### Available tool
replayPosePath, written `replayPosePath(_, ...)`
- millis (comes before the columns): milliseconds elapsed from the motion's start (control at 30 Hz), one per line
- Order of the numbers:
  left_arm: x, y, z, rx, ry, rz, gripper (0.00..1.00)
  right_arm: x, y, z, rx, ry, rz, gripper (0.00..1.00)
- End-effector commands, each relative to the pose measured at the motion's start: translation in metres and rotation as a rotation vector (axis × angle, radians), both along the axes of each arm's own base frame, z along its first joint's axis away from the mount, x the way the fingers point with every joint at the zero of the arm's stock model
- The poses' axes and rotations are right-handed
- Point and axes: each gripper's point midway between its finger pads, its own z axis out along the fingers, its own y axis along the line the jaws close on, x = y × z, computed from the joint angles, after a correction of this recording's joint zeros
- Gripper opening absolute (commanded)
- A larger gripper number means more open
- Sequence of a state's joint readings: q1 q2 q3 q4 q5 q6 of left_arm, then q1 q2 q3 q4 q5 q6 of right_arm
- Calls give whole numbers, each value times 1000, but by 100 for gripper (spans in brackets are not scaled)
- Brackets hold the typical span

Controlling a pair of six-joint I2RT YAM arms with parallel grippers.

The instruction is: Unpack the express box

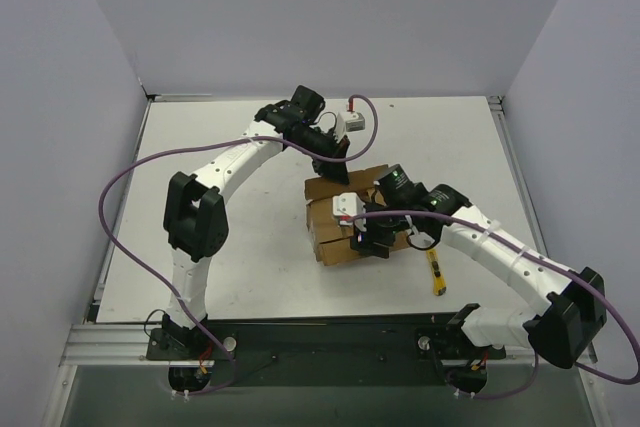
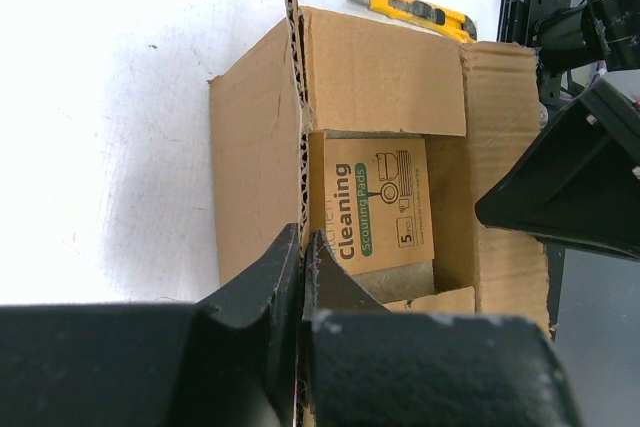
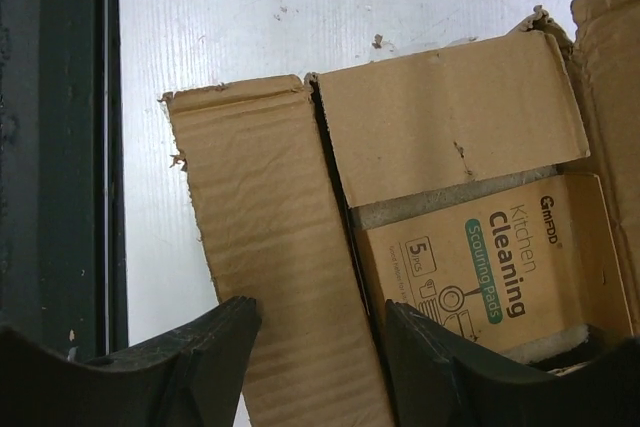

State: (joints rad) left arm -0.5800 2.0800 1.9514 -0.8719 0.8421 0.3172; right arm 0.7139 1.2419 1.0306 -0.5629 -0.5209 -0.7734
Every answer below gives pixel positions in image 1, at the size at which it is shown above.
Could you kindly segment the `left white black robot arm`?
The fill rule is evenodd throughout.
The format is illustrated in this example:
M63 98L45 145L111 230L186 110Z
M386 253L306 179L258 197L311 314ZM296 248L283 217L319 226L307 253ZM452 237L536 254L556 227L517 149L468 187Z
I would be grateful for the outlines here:
M354 122L358 130L364 128L363 119L347 111L335 116L334 127L321 130L315 123L324 107L319 94L299 86L291 99L258 110L242 134L247 143L226 148L190 175L178 172L170 179L163 227L172 248L171 283L178 293L171 296L162 329L179 356L193 358L204 349L205 334L195 323L207 317L209 266L228 238L226 207L235 191L283 151L286 146L281 139L322 157L341 160L350 145L349 123Z

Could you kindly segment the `brown cardboard express box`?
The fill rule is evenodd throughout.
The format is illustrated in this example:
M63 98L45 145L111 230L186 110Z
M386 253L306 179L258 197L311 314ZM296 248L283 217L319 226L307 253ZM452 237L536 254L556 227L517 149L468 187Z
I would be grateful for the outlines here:
M388 168L387 164L349 173L349 184L343 185L321 177L304 182L306 225L316 260L325 266L345 264L362 258L350 245L353 227L340 225L333 217L334 196L356 192L363 201L374 194L374 179Z

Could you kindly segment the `yellow utility knife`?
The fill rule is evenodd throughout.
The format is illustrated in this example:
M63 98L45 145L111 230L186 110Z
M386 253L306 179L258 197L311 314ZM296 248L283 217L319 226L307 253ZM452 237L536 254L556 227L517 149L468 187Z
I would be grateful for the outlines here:
M426 258L431 269L433 279L433 293L435 296L443 296L446 293L447 286L444 276L442 274L439 258L435 249L429 249L426 251Z

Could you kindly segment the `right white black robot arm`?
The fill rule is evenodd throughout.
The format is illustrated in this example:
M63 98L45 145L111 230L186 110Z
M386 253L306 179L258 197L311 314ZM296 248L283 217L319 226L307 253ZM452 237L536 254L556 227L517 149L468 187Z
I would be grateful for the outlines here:
M350 247L363 256L387 258L399 232L431 246L464 254L511 288L524 302L516 309L470 305L453 325L477 348L528 347L552 365L572 367L606 322L600 301L603 278L590 268L576 272L547 260L508 234L449 185L427 189L395 164L374 181L381 202L356 193L332 200L332 215L353 234Z

